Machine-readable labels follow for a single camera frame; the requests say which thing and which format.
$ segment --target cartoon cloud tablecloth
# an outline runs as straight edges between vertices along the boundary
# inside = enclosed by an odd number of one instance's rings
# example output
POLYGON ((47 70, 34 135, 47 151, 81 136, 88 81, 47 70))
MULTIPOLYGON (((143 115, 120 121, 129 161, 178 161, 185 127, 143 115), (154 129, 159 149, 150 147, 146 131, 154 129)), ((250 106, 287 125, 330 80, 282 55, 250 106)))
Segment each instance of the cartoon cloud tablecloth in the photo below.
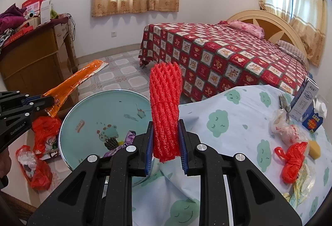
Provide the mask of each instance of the cartoon cloud tablecloth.
MULTIPOLYGON (((219 153, 245 154, 281 193, 285 193, 291 186, 284 184, 280 177, 283 163, 274 154, 274 148, 286 149, 286 146, 269 132, 269 122, 278 109, 280 94, 285 93, 269 85, 235 87, 201 102, 180 105, 180 118, 187 131, 198 134, 202 143, 219 153)), ((291 95, 285 96, 290 102, 291 95)), ((332 186, 332 146, 322 126, 315 134, 310 134, 300 123, 293 122, 321 147, 319 159, 306 159, 308 166, 314 168, 316 178, 309 197, 296 208, 305 225, 332 186)), ((179 157, 165 164, 155 159, 151 176, 143 182, 134 178, 133 186, 133 225, 198 225, 200 177, 185 176, 179 157)))

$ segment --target person's hand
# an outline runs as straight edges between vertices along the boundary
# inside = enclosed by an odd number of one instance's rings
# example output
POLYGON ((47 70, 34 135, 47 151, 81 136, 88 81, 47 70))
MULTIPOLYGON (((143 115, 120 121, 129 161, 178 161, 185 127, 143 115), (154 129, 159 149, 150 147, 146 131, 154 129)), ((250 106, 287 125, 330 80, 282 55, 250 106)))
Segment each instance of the person's hand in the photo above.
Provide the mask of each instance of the person's hand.
POLYGON ((6 176, 12 166, 8 148, 0 154, 0 178, 6 176))

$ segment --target yellow sponge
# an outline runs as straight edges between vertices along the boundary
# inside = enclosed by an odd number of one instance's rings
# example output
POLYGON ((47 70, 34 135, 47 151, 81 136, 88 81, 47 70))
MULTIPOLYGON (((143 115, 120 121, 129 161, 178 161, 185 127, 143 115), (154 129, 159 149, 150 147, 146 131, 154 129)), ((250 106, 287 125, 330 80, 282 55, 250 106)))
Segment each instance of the yellow sponge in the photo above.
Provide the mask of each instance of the yellow sponge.
POLYGON ((309 155, 315 160, 318 159, 320 157, 320 147, 318 143, 316 141, 309 141, 309 146, 309 155))

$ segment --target red box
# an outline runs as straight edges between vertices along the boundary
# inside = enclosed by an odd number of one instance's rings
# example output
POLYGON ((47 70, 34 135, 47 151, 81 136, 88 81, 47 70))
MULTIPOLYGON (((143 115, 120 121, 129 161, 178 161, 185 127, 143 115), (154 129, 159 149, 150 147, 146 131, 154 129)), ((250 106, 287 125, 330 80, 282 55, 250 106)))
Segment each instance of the red box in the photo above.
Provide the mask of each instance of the red box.
POLYGON ((20 38, 21 36, 24 36, 24 34, 32 31, 34 29, 33 26, 29 26, 27 28, 24 28, 23 30, 17 32, 15 35, 12 35, 9 39, 6 40, 6 42, 4 43, 4 47, 6 47, 8 44, 12 43, 13 41, 17 40, 18 38, 20 38))
POLYGON ((29 11, 34 11, 36 15, 40 14, 40 6, 43 0, 27 0, 22 4, 22 7, 26 7, 27 10, 24 12, 24 17, 29 11))

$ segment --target wooden headboard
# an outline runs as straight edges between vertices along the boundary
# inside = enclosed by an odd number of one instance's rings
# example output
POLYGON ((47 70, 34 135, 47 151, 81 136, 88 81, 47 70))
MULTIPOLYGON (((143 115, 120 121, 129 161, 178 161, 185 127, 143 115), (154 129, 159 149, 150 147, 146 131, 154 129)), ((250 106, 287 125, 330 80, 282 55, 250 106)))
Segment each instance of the wooden headboard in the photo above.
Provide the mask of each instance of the wooden headboard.
POLYGON ((227 21, 243 21, 260 26, 265 31, 265 39, 276 44, 278 40, 287 41, 307 56, 304 45, 295 30, 283 19, 263 10, 248 10, 235 14, 227 21))

